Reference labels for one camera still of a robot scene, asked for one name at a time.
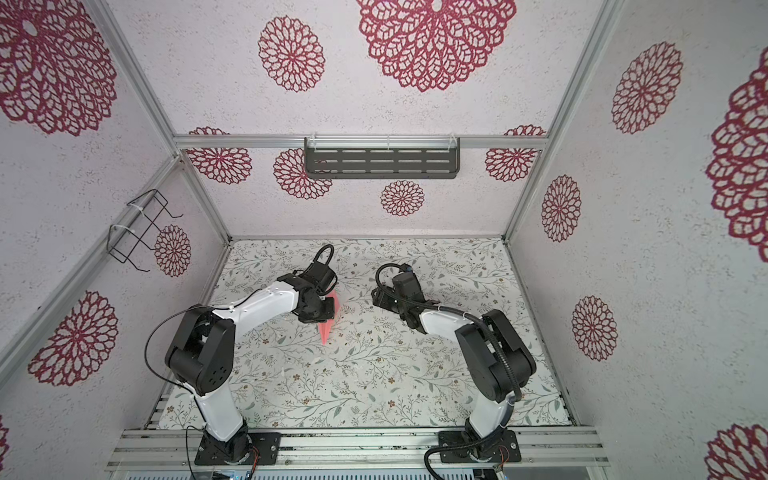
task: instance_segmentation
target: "red object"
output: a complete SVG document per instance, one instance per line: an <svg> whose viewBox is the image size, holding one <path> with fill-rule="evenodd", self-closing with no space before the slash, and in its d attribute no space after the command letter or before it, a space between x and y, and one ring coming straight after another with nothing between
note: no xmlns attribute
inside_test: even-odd
<svg viewBox="0 0 768 480"><path fill-rule="evenodd" d="M27 366L40 383L73 386L101 368L114 348L118 318L99 292L85 292Z"/></svg>
<svg viewBox="0 0 768 480"><path fill-rule="evenodd" d="M561 175L555 178L541 202L541 224L554 242L570 237L581 216L581 192L573 178Z"/></svg>
<svg viewBox="0 0 768 480"><path fill-rule="evenodd" d="M259 57L267 74L289 91L307 91L326 69L323 47L309 26L289 17L267 22L259 39Z"/></svg>
<svg viewBox="0 0 768 480"><path fill-rule="evenodd" d="M323 342L323 345L328 343L328 335L331 333L331 327L333 326L333 323L336 320L336 316L339 314L339 310L341 309L341 302L339 301L339 297L336 295L336 292L331 292L326 296L333 298L334 312L332 319L326 320L325 323L317 324L317 330L320 332L320 340Z"/></svg>
<svg viewBox="0 0 768 480"><path fill-rule="evenodd" d="M190 135L228 135L219 128L199 127ZM250 175L250 156L245 148L190 148L192 165L220 184L238 184Z"/></svg>
<svg viewBox="0 0 768 480"><path fill-rule="evenodd" d="M579 300L571 325L578 348L586 356L600 362L613 354L618 332L614 314L603 300L594 296Z"/></svg>
<svg viewBox="0 0 768 480"><path fill-rule="evenodd" d="M504 135L542 136L547 132L534 125L520 125L507 130ZM538 151L533 148L492 148L485 154L485 169L496 180L505 182L520 180L528 176Z"/></svg>
<svg viewBox="0 0 768 480"><path fill-rule="evenodd" d="M5 460L5 453L11 447L8 445L8 429L2 425L2 415L0 415L0 472L2 472L2 463Z"/></svg>
<svg viewBox="0 0 768 480"><path fill-rule="evenodd" d="M704 457L709 480L765 480L768 478L768 432L761 425L732 425L718 430L717 438L708 442Z"/></svg>
<svg viewBox="0 0 768 480"><path fill-rule="evenodd" d="M109 50L76 0L0 2L0 104L11 120L79 135L111 116Z"/></svg>
<svg viewBox="0 0 768 480"><path fill-rule="evenodd" d="M384 187L381 201L387 212L398 217L407 217L424 204L424 190L414 182L398 180Z"/></svg>
<svg viewBox="0 0 768 480"><path fill-rule="evenodd" d="M309 200L310 198L322 197L333 185L332 180L314 180L307 177L302 148L292 148L280 152L279 157L275 159L273 168L280 188L296 198Z"/></svg>
<svg viewBox="0 0 768 480"><path fill-rule="evenodd" d="M662 41L635 58L616 86L611 109L616 128L634 134L656 123L677 93L682 70L674 43Z"/></svg>
<svg viewBox="0 0 768 480"><path fill-rule="evenodd" d="M190 239L181 227L168 225L157 234L154 259L168 276L180 276L190 266L192 248Z"/></svg>
<svg viewBox="0 0 768 480"><path fill-rule="evenodd" d="M768 48L728 104L725 121L712 133L712 207L730 221L729 235L749 241L768 262Z"/></svg>
<svg viewBox="0 0 768 480"><path fill-rule="evenodd" d="M357 0L368 55L403 87L445 90L488 63L513 0Z"/></svg>

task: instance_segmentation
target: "floral print tablecloth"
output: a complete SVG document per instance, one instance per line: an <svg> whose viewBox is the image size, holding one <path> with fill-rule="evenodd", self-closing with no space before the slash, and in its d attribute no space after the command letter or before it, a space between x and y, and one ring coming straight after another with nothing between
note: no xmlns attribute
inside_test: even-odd
<svg viewBox="0 0 768 480"><path fill-rule="evenodd" d="M329 342L322 345L316 325L286 314L236 345L230 388L250 427L463 425L479 393L458 345L412 331L371 305L373 274L390 261L413 265L429 299L475 314L507 314L538 366L512 425L571 424L500 239L240 241L211 304L236 301L305 268L325 243L336 247L330 265L342 303ZM174 387L159 427L202 423L189 393Z"/></svg>

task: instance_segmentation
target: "red doily pattern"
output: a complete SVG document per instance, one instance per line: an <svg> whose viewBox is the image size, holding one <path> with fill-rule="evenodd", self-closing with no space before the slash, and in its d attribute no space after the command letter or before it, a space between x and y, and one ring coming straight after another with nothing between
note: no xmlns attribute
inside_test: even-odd
<svg viewBox="0 0 768 480"><path fill-rule="evenodd" d="M541 202L541 224L554 242L570 237L581 216L581 192L573 178L561 175L555 178Z"/></svg>
<svg viewBox="0 0 768 480"><path fill-rule="evenodd" d="M683 62L674 44L657 43L629 64L616 86L616 128L625 134L645 130L667 111L677 93Z"/></svg>
<svg viewBox="0 0 768 480"><path fill-rule="evenodd" d="M191 135L228 135L219 128L199 127ZM200 173L220 184L238 184L250 175L250 156L245 148L190 148L187 155Z"/></svg>
<svg viewBox="0 0 768 480"><path fill-rule="evenodd" d="M310 27L295 18L267 22L259 40L259 57L270 78L291 91L309 90L326 70L323 47Z"/></svg>
<svg viewBox="0 0 768 480"><path fill-rule="evenodd" d="M314 180L307 177L302 148L280 152L279 157L275 159L273 169L280 188L296 198L309 200L322 197L333 185L332 180Z"/></svg>
<svg viewBox="0 0 768 480"><path fill-rule="evenodd" d="M99 292L85 292L27 366L40 383L73 386L101 368L114 348L118 318Z"/></svg>
<svg viewBox="0 0 768 480"><path fill-rule="evenodd" d="M177 225L168 225L157 234L154 249L157 266L168 276L180 276L190 266L190 239Z"/></svg>
<svg viewBox="0 0 768 480"><path fill-rule="evenodd" d="M534 125L520 125L507 130L504 135L542 136L547 132ZM520 180L528 176L538 151L533 148L492 148L485 154L485 169L496 180L505 182Z"/></svg>
<svg viewBox="0 0 768 480"><path fill-rule="evenodd" d="M424 190L414 182L398 180L384 187L381 201L387 212L397 217L406 217L422 207Z"/></svg>
<svg viewBox="0 0 768 480"><path fill-rule="evenodd" d="M10 449L8 445L8 429L2 425L2 415L0 415L0 472L2 472L2 463L5 460L5 454Z"/></svg>
<svg viewBox="0 0 768 480"><path fill-rule="evenodd" d="M600 362L613 354L616 348L616 322L614 314L603 300L586 296L574 308L574 339L586 356Z"/></svg>
<svg viewBox="0 0 768 480"><path fill-rule="evenodd" d="M768 262L768 48L728 104L725 121L712 133L712 207L725 213L732 237L749 241Z"/></svg>
<svg viewBox="0 0 768 480"><path fill-rule="evenodd" d="M117 77L109 50L77 0L0 2L0 104L46 134L98 130Z"/></svg>
<svg viewBox="0 0 768 480"><path fill-rule="evenodd" d="M718 430L704 457L709 480L765 480L768 478L768 432L761 425L732 425Z"/></svg>
<svg viewBox="0 0 768 480"><path fill-rule="evenodd" d="M488 63L513 0L357 0L368 55L403 87L445 90Z"/></svg>

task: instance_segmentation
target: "metal slot rail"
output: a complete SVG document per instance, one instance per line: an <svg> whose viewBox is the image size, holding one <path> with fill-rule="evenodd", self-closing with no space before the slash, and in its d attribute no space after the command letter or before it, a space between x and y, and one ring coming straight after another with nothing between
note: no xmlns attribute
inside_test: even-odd
<svg viewBox="0 0 768 480"><path fill-rule="evenodd" d="M445 428L395 429L281 429L277 464L259 470L301 470L308 468L422 468L426 449L437 445L437 433ZM516 467L605 467L609 466L603 445L592 427L519 427L522 462ZM275 432L251 429L251 432ZM194 458L200 433L189 430L188 452ZM431 458L440 468L490 468L491 464L442 464L440 455ZM126 430L115 448L108 471L162 472L187 467L184 430ZM211 467L192 465L210 472ZM232 470L222 465L216 470Z"/></svg>

